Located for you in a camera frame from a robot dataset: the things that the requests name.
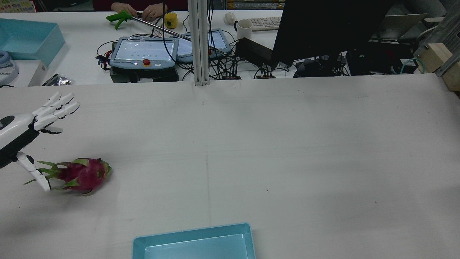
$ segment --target keyboard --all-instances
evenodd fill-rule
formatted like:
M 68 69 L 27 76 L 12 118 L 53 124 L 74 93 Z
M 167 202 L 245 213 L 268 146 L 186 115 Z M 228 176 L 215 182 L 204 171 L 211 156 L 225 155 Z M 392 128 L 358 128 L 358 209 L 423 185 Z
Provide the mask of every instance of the keyboard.
M 281 17 L 249 18 L 253 23 L 253 31 L 277 30 Z

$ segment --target metal pole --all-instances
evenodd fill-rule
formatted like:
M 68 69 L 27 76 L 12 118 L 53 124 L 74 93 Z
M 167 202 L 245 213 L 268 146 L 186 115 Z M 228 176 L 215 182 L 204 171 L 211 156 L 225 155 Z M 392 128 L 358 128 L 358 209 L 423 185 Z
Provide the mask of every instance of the metal pole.
M 142 19 L 139 19 L 139 18 L 136 18 L 136 17 L 131 17 L 131 20 L 134 20 L 134 21 L 136 21 L 136 22 L 140 22 L 140 23 L 142 23 L 142 24 L 148 25 L 148 26 L 153 27 L 153 28 L 155 28 L 155 29 L 162 30 L 162 31 L 164 31 L 165 33 L 168 33 L 168 34 L 170 34 L 170 35 L 176 36 L 176 37 L 178 37 L 178 38 L 181 38 L 181 39 L 184 39 L 184 40 L 187 40 L 187 41 L 192 41 L 192 39 L 190 39 L 190 38 L 187 37 L 187 36 L 184 36 L 184 35 L 182 35 L 182 34 L 179 34 L 179 33 L 177 33 L 177 32 L 174 32 L 174 31 L 172 31 L 172 30 L 168 30 L 168 29 L 163 28 L 163 27 L 161 27 L 161 26 L 158 26 L 158 25 L 155 25 L 155 24 L 151 24 L 151 23 L 146 22 L 146 21 L 144 21 L 144 20 L 142 20 Z M 227 53 L 221 51 L 220 49 L 214 48 L 213 46 L 208 46 L 208 47 L 211 48 L 211 49 L 212 49 L 213 51 L 215 51 L 215 52 L 219 52 L 219 53 L 221 53 L 221 54 L 223 54 L 223 55 L 227 55 Z
M 195 85 L 209 85 L 207 1 L 189 0 Z
M 437 77 L 442 77 L 449 68 L 460 60 L 460 51 L 457 51 L 452 57 L 450 57 L 438 70 L 435 71 Z

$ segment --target black monitor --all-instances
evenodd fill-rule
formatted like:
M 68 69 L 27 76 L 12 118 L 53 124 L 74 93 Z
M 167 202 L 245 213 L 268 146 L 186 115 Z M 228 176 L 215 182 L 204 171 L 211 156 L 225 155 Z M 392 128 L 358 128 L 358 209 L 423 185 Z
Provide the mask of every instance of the black monitor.
M 272 60 L 291 65 L 306 59 L 294 77 L 333 76 L 340 53 L 366 44 L 394 2 L 286 0 Z M 328 62 L 307 59 L 324 55 Z

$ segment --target touchscreen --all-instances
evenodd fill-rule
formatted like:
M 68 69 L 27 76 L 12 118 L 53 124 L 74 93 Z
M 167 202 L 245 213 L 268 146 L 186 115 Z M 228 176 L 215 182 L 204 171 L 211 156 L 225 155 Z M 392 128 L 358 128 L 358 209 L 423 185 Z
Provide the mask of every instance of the touchscreen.
M 211 35 L 208 33 L 208 45 L 215 47 L 216 49 L 226 48 L 225 41 L 218 31 L 213 31 L 213 43 L 211 43 Z M 177 55 L 187 55 L 192 53 L 192 43 L 188 40 L 179 38 L 179 48 L 177 49 Z
M 143 40 L 124 40 L 120 44 L 115 60 L 158 60 L 171 61 L 174 42 L 162 41 L 143 41 Z

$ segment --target white box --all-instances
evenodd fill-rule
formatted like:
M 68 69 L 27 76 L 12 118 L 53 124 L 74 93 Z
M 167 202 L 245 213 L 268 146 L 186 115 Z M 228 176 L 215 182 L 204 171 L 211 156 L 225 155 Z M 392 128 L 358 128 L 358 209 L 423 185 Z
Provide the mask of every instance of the white box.
M 41 60 L 14 60 L 19 69 L 17 77 L 9 83 L 14 87 L 41 86 L 48 68 Z

